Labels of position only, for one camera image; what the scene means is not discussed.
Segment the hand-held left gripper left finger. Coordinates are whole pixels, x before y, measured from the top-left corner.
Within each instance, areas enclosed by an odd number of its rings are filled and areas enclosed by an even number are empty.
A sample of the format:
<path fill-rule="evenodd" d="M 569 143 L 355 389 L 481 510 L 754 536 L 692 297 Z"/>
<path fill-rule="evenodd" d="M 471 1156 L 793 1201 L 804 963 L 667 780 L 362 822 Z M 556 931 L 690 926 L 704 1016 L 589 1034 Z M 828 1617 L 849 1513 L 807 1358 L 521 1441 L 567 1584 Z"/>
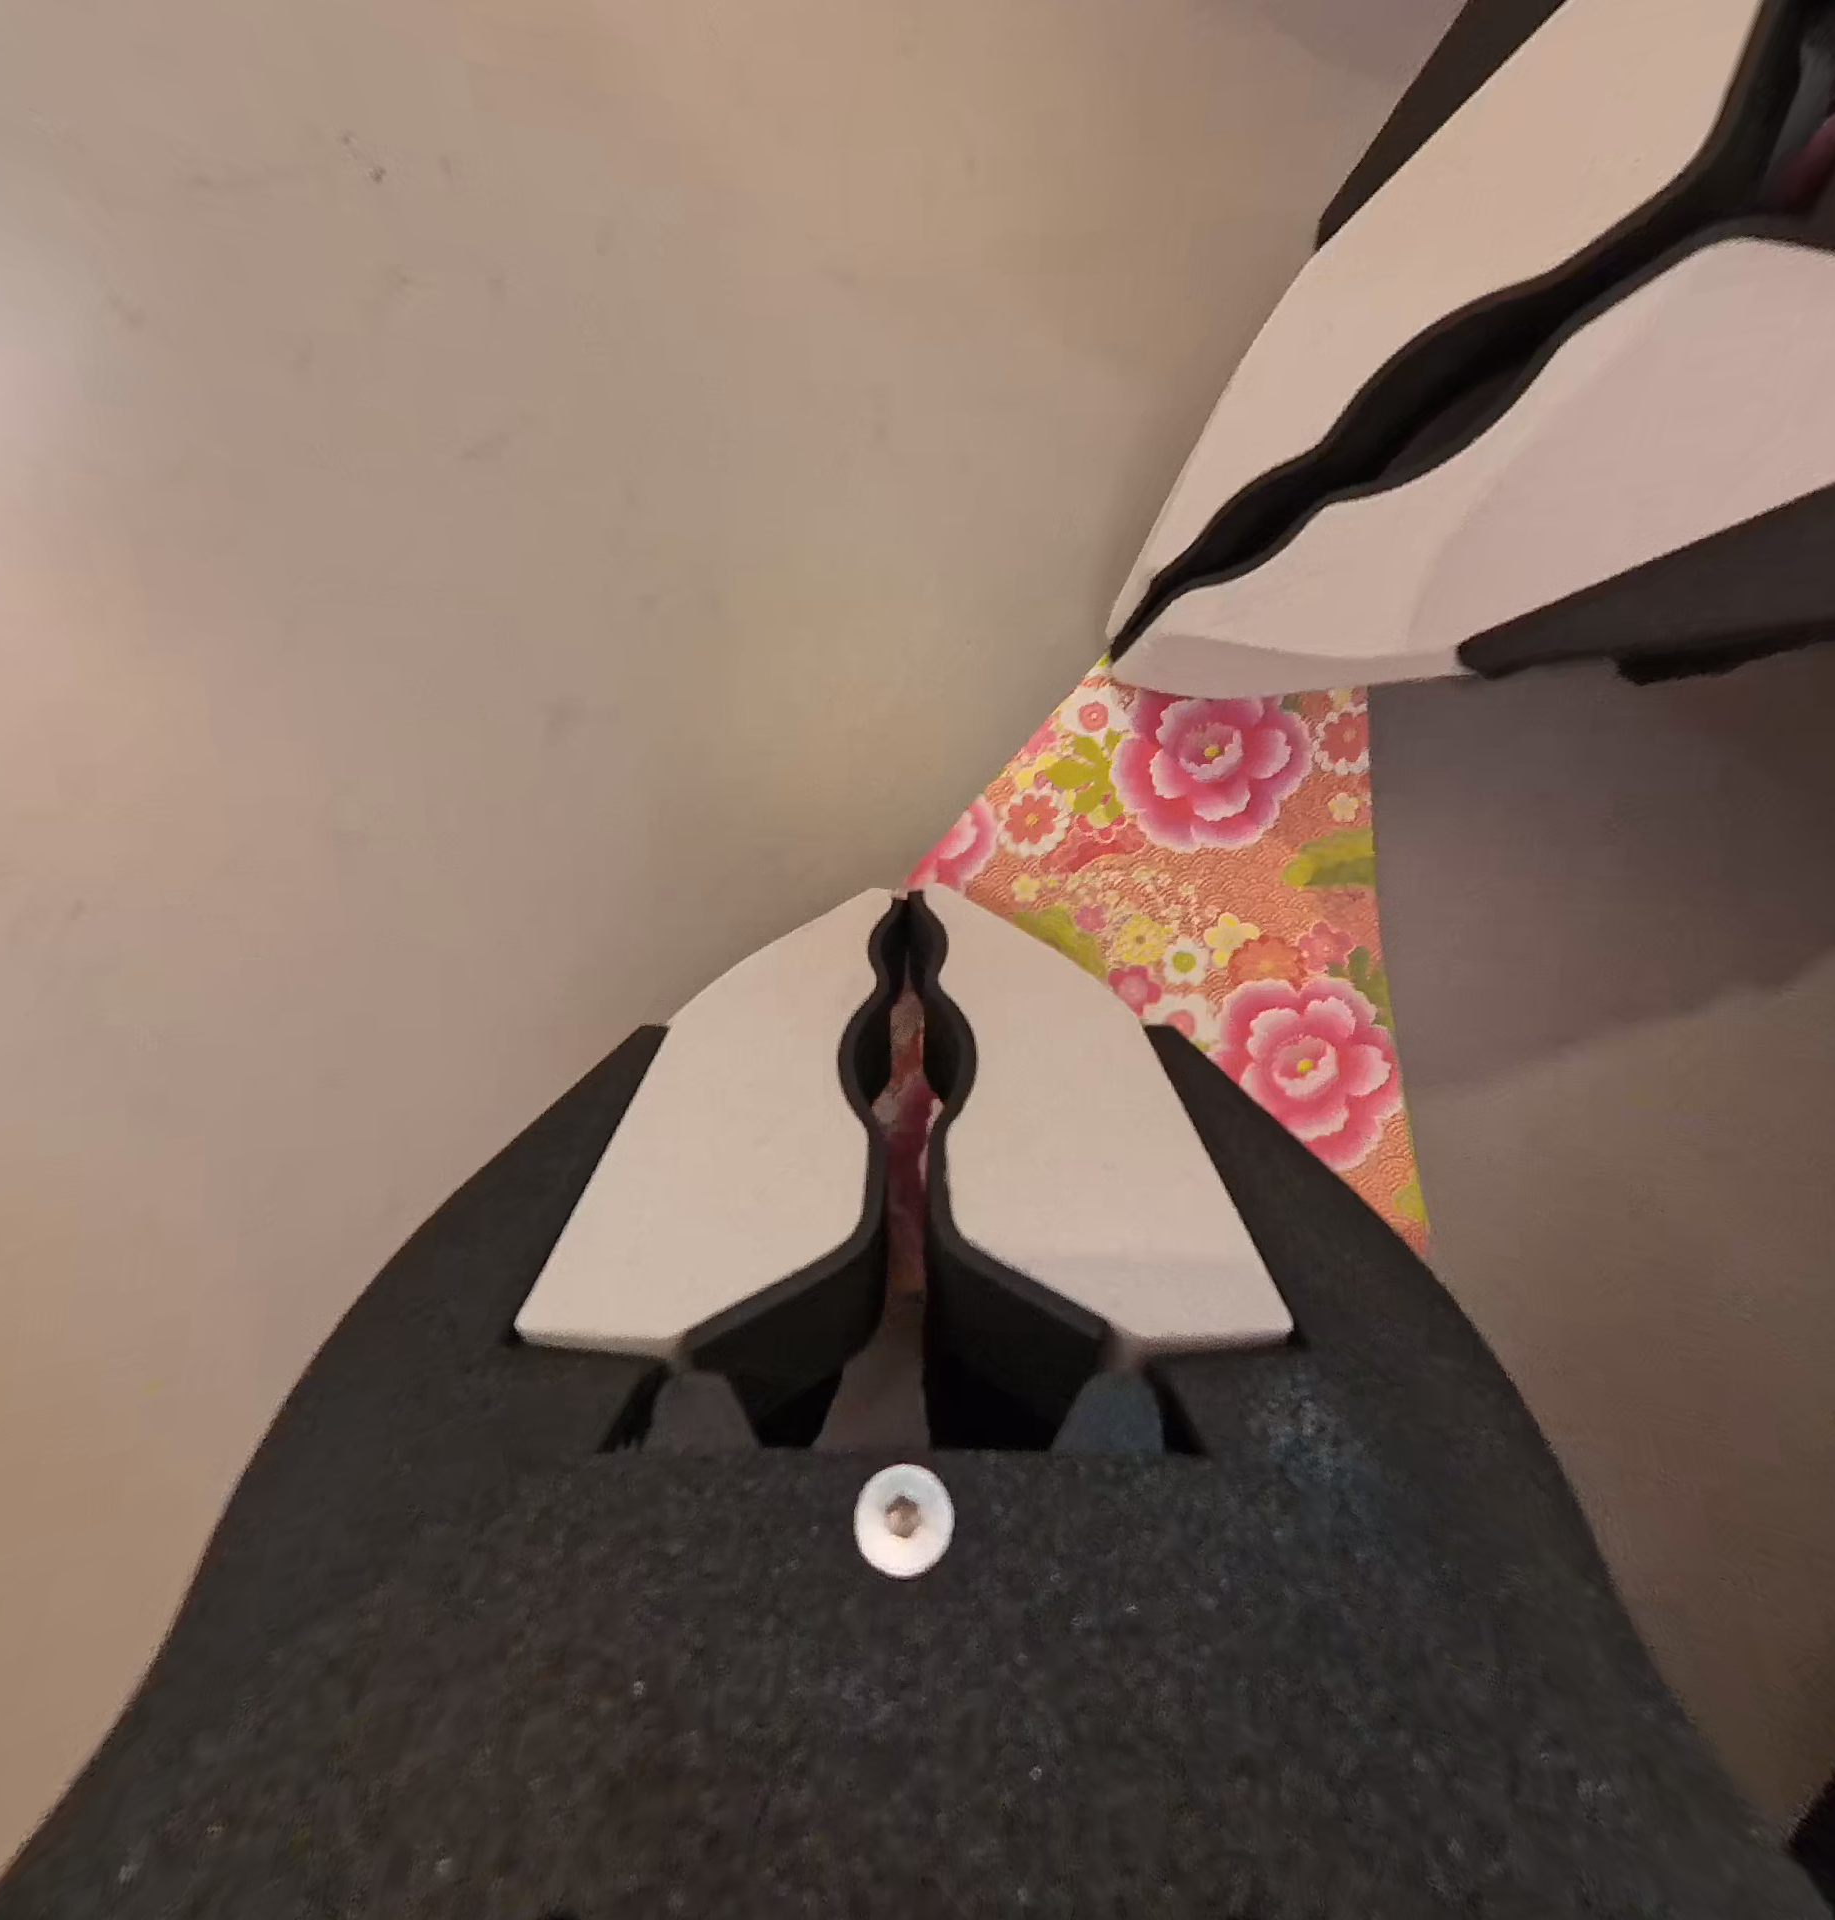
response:
<path fill-rule="evenodd" d="M 903 959 L 907 898 L 866 890 L 658 1025 L 517 1344 L 715 1380 L 760 1443 L 817 1448 L 892 1298 Z"/>

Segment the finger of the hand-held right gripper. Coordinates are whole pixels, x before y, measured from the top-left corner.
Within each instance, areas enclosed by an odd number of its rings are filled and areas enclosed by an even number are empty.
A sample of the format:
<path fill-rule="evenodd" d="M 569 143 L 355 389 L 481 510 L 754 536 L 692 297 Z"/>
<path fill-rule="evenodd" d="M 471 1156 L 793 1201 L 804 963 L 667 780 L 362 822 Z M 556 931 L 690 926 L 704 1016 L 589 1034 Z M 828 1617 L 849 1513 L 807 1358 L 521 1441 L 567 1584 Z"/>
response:
<path fill-rule="evenodd" d="M 1468 4 L 1244 350 L 1108 635 L 1244 575 L 1771 153 L 1796 4 Z"/>
<path fill-rule="evenodd" d="M 1117 635 L 1114 679 L 1274 699 L 1592 658 L 1675 679 L 1835 639 L 1823 235 L 1698 235 L 1434 433 L 1429 462 Z"/>

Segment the floral origami paper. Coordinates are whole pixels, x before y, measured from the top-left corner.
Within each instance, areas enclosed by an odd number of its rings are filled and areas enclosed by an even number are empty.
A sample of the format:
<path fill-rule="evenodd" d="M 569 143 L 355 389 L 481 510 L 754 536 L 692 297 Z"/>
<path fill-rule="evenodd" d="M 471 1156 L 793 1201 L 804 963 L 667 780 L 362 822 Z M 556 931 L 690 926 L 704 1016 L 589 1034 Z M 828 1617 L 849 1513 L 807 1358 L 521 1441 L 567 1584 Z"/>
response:
<path fill-rule="evenodd" d="M 1177 1030 L 1426 1250 L 1369 690 L 1183 699 L 1097 662 L 903 890 L 966 894 Z"/>

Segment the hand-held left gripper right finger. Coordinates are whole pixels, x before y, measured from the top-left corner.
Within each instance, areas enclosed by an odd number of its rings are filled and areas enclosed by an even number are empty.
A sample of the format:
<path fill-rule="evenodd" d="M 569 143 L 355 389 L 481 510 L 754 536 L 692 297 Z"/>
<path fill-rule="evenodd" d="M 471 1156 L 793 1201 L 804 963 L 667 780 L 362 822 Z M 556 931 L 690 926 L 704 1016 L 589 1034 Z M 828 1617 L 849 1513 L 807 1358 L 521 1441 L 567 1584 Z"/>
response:
<path fill-rule="evenodd" d="M 925 1407 L 945 1450 L 1041 1450 L 1091 1380 L 1289 1344 L 1294 1316 L 1151 1030 L 953 892 L 914 898 Z"/>

